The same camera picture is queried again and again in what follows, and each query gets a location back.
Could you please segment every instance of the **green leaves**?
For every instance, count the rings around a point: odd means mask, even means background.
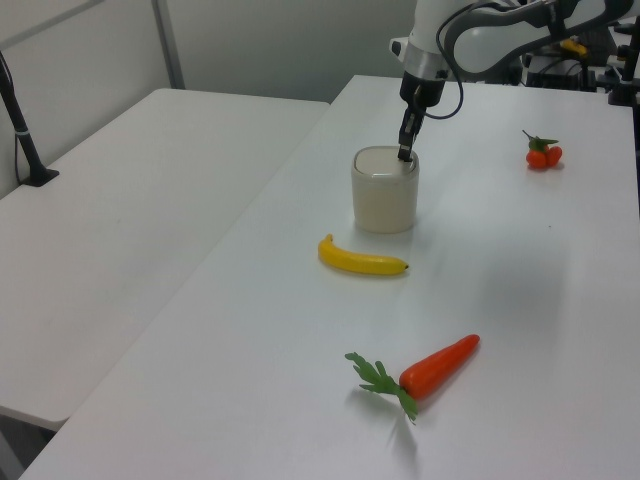
[[[382,362],[375,362],[376,366],[374,368],[373,365],[355,352],[347,353],[344,357],[355,363],[353,369],[360,375],[362,380],[368,382],[368,384],[361,384],[361,388],[368,392],[396,395],[409,420],[412,423],[415,421],[418,416],[416,401],[393,378],[387,375]]]
[[[544,147],[547,145],[553,145],[558,143],[558,140],[551,140],[549,138],[532,137],[523,130],[524,134],[529,137],[529,150],[535,150],[538,152],[544,152]]]

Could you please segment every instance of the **black cable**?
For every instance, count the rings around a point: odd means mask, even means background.
[[[453,15],[447,18],[442,25],[440,25],[440,28],[438,28],[438,31],[436,32],[436,45],[438,46],[438,50],[440,50],[440,54],[444,58],[445,62],[447,62],[447,65],[449,65],[449,68],[451,69],[451,72],[453,73],[453,76],[456,79],[456,82],[458,82],[458,89],[460,91],[460,100],[458,101],[458,106],[456,107],[456,109],[448,115],[442,115],[442,116],[431,115],[426,110],[418,106],[416,97],[420,94],[420,87],[416,88],[416,91],[413,93],[414,110],[416,110],[420,115],[423,115],[427,118],[431,118],[432,120],[446,120],[448,118],[453,117],[456,113],[460,111],[460,109],[462,108],[462,104],[464,103],[464,88],[462,87],[462,80],[460,80],[460,75],[458,74],[457,68],[454,66],[453,60],[451,59],[449,54],[445,52],[444,48],[442,47],[442,43],[440,42],[440,34],[442,33],[442,30],[444,30],[444,27],[446,27],[449,23],[451,23],[451,21],[454,18],[462,15],[467,10],[470,10],[471,7],[473,7],[473,4],[467,5],[466,7],[461,8],[460,10],[455,12]]]
[[[20,174],[18,173],[18,134],[14,134],[13,137],[13,170],[16,172],[16,182],[20,186],[22,185],[22,180],[20,180]]]
[[[9,77],[9,84],[11,85],[11,90],[13,90],[13,77],[11,76],[11,70],[9,70],[9,65],[7,65],[7,61],[4,59],[4,55],[0,51],[0,63],[2,63],[2,68],[7,72],[7,76]]]
[[[567,73],[564,74],[565,77],[569,77],[571,75],[571,71],[576,68],[576,67],[582,67],[582,64],[580,62],[578,63],[574,63],[573,65],[571,65],[571,67],[569,68],[569,70],[567,70]]]
[[[7,77],[9,78],[9,85],[11,86],[11,90],[15,92],[15,88],[13,86],[13,77],[11,76],[11,70],[9,70],[9,65],[7,65],[7,61],[4,59],[4,55],[0,51],[0,66],[4,68],[4,71],[7,72]],[[13,134],[13,170],[16,174],[16,182],[18,182],[18,186],[22,185],[22,180],[20,180],[20,174],[18,173],[18,134]]]
[[[558,65],[559,63],[564,62],[565,60],[568,60],[567,58],[564,57],[560,57],[558,60],[551,62],[549,65],[547,65],[546,67],[544,67],[542,70],[540,70],[539,72],[536,72],[535,75],[537,75],[538,77],[538,81],[536,82],[536,84],[538,85],[538,87],[542,88],[542,75],[544,75],[545,73],[547,73],[551,68],[555,67],[556,65]]]

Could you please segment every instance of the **white cup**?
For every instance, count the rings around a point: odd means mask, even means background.
[[[374,233],[410,229],[416,217],[420,165],[398,159],[398,147],[368,147],[356,153],[351,166],[356,225]]]

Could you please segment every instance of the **tomato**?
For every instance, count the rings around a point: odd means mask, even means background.
[[[547,168],[547,155],[538,150],[529,150],[529,153],[527,153],[527,163],[531,168],[535,168],[536,170]]]
[[[560,147],[551,147],[547,151],[547,159],[550,167],[555,167],[562,157],[562,149]]]

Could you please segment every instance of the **white wall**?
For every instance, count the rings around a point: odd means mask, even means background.
[[[105,0],[3,54],[45,165],[169,86],[150,0]],[[26,165],[21,150],[20,159]],[[13,127],[0,102],[0,198],[15,186]]]
[[[415,0],[163,0],[189,89],[332,101],[355,74],[401,76],[388,50]]]

